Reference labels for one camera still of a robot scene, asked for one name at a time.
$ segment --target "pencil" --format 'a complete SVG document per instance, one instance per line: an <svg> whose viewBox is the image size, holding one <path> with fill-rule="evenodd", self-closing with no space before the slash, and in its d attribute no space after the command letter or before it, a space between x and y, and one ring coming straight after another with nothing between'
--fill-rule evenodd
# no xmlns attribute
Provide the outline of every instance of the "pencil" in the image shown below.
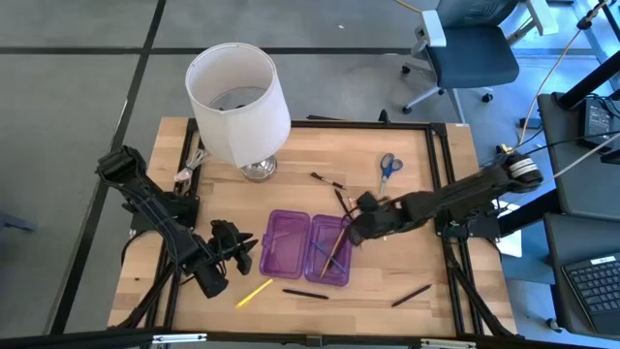
<svg viewBox="0 0 620 349"><path fill-rule="evenodd" d="M311 294L309 292L296 291L296 290L291 290L291 289L282 289L282 292L288 293L288 294L291 294L291 295L298 295L298 296L316 298L318 300L329 300L328 296Z"/></svg>
<svg viewBox="0 0 620 349"><path fill-rule="evenodd" d="M326 275L326 271L327 271L327 267L329 267L329 262L332 261L333 256L336 254L336 250L338 249L338 245L340 244L340 240L342 239L342 237L345 235L345 229L342 229L342 232L340 232L340 235L338 236L338 239L336 240L336 243L333 244L333 248L331 249L331 253L329 254L329 257L327 258L327 261L325 262L325 266L323 267L323 271L321 271L321 278L323 278L323 276Z"/></svg>
<svg viewBox="0 0 620 349"><path fill-rule="evenodd" d="M422 293L422 292L424 292L424 291L428 290L431 286L432 286L432 285L430 285L430 284L429 284L429 285L426 285L426 286L424 286L424 287L420 288L419 290L415 291L415 292L414 292L414 293L412 293L411 295L407 295L407 296L403 297L402 299L400 299L400 300L398 300L398 301L395 301L395 302L391 305L391 307L398 306L398 305L400 305L400 304L404 303L405 301L408 301L408 300L412 299L413 297L415 297L415 296L419 295L420 293Z"/></svg>
<svg viewBox="0 0 620 349"><path fill-rule="evenodd" d="M241 306L243 306L245 303L247 303L248 301L250 301L252 298L254 298L254 296L256 296L260 291L262 291L265 287L267 287L271 282L273 282L273 279L268 279L263 285L261 285L261 287L259 287L258 289L254 290L254 292L252 292L251 294L249 294L246 298L244 298L242 301L240 301L239 303L237 303L234 307L239 309Z"/></svg>
<svg viewBox="0 0 620 349"><path fill-rule="evenodd" d="M319 251L321 251L321 253L323 253L326 257L329 257L329 255L327 254L327 251L323 250L323 248L314 240L312 240L312 243L314 243L315 247L317 247L317 249ZM340 269L340 271L347 273L347 270L342 267L342 265L340 263L338 263L338 261L336 261L336 259L334 257L331 257L331 262Z"/></svg>

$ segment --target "lamp base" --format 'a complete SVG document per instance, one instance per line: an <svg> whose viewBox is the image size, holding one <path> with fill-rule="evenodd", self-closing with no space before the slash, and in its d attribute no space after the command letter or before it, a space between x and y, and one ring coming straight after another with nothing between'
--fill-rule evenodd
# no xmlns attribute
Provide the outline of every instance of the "lamp base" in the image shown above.
<svg viewBox="0 0 620 349"><path fill-rule="evenodd" d="M244 166L240 170L249 180L262 182L270 179L273 174L275 174L277 168L278 161L275 159L274 155L271 155L258 163Z"/></svg>

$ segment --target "yellow pencil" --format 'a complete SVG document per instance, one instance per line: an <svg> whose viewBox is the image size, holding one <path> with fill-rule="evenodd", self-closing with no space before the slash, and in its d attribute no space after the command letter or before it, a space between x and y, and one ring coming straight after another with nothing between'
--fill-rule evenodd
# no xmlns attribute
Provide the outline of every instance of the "yellow pencil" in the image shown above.
<svg viewBox="0 0 620 349"><path fill-rule="evenodd" d="M254 296L256 296L260 291L262 291L265 287L267 287L271 282L273 282L273 279L268 279L263 285L261 285L261 287L259 287L258 289L254 290L254 292L252 292L251 294L249 294L246 298L243 299L243 301L240 301L239 303L237 303L234 307L239 309L241 306L243 306L245 303L247 303L248 301L250 301L252 298L254 298Z"/></svg>

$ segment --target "scissors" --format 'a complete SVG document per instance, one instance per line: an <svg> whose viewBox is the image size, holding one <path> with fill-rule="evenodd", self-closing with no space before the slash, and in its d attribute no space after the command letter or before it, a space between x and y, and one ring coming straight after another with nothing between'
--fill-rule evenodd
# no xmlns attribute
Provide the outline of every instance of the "scissors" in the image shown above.
<svg viewBox="0 0 620 349"><path fill-rule="evenodd" d="M379 187L379 194L383 195L386 191L386 183L392 173L400 171L403 168L403 162L400 159L396 159L396 156L392 153L384 155L381 159L381 170L383 172L381 176L381 186Z"/></svg>

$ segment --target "chair seat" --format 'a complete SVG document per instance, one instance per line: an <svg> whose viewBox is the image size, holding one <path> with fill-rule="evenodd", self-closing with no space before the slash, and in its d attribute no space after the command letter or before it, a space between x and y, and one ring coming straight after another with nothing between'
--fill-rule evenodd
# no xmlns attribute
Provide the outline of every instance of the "chair seat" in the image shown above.
<svg viewBox="0 0 620 349"><path fill-rule="evenodd" d="M499 27L453 28L444 33L445 48L426 48L439 87L474 88L516 80L519 66Z"/></svg>

